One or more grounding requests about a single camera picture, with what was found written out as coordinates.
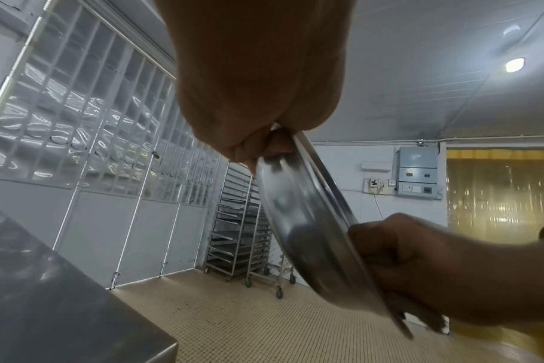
white ceiling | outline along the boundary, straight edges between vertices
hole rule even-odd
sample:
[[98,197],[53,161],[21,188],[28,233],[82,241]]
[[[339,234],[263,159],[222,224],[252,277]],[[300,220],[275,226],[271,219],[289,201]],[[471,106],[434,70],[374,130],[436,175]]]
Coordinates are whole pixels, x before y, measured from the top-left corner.
[[[149,15],[126,5],[147,0],[113,1],[140,27],[154,28]],[[143,30],[173,54],[158,28]],[[507,74],[505,63],[517,57],[525,68]],[[544,0],[359,0],[340,105],[309,135],[544,135]]]

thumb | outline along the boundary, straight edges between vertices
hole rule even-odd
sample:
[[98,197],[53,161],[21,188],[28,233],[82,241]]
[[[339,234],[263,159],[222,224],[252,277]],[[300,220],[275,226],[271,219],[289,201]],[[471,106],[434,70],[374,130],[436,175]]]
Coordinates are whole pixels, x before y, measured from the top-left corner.
[[407,277],[409,274],[405,266],[374,266],[368,265],[368,269],[380,289],[385,291],[406,292]]

gray electrical panel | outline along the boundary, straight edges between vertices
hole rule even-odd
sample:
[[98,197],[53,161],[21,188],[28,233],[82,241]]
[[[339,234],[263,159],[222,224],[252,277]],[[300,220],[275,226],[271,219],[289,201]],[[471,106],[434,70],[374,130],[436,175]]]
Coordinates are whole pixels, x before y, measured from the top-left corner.
[[402,147],[399,150],[398,195],[437,198],[437,147]]

hand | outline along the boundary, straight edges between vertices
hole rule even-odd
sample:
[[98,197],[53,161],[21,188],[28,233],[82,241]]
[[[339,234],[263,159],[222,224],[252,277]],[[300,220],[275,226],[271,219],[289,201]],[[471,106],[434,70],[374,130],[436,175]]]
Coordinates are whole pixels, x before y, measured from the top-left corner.
[[[290,152],[290,133],[334,111],[354,0],[156,4],[177,52],[181,112],[231,161]],[[275,123],[285,129],[271,132]]]
[[[544,321],[544,242],[492,245],[403,214],[349,236],[384,291],[469,324]],[[373,259],[386,251],[395,266]]]

tiled floor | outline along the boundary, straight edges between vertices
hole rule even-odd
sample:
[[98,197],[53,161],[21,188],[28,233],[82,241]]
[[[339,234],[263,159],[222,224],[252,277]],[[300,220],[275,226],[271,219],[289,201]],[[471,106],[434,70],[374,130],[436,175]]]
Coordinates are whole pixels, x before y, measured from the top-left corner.
[[178,362],[540,361],[415,326],[408,341],[387,319],[332,307],[299,284],[283,290],[278,300],[264,281],[248,289],[191,270],[114,294],[178,339]]

